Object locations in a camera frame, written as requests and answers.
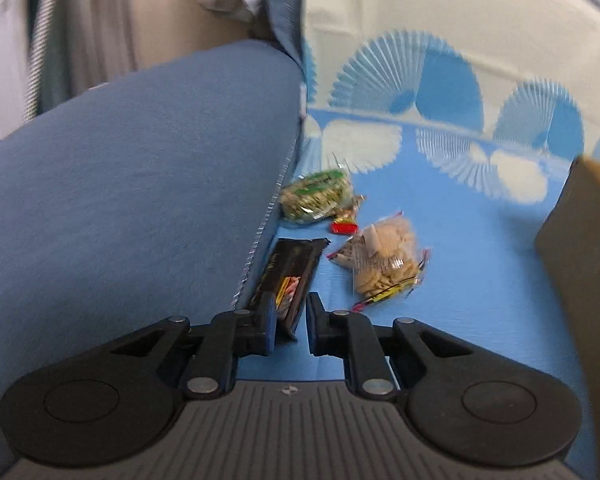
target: cardboard box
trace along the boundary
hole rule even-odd
[[[600,473],[600,163],[579,157],[536,238],[589,387]]]

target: black snack wrapper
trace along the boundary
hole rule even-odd
[[[296,341],[296,327],[304,309],[309,286],[327,238],[292,240],[280,238],[258,282],[248,308],[256,310],[266,292],[276,297],[276,339]]]

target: gray ribbed plate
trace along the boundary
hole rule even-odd
[[[554,461],[478,468],[421,442],[388,402],[341,381],[239,381],[217,400],[184,408],[153,447],[112,465],[61,470],[20,460],[3,480],[574,480]]]

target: beige wall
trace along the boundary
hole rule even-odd
[[[141,68],[247,37],[245,23],[220,20],[198,0],[132,0]]]

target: striped rope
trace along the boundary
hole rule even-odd
[[[29,53],[29,73],[27,74],[27,92],[25,94],[24,108],[25,123],[28,123],[38,114],[42,67],[45,61],[46,44],[57,2],[58,0],[40,0],[38,6]]]

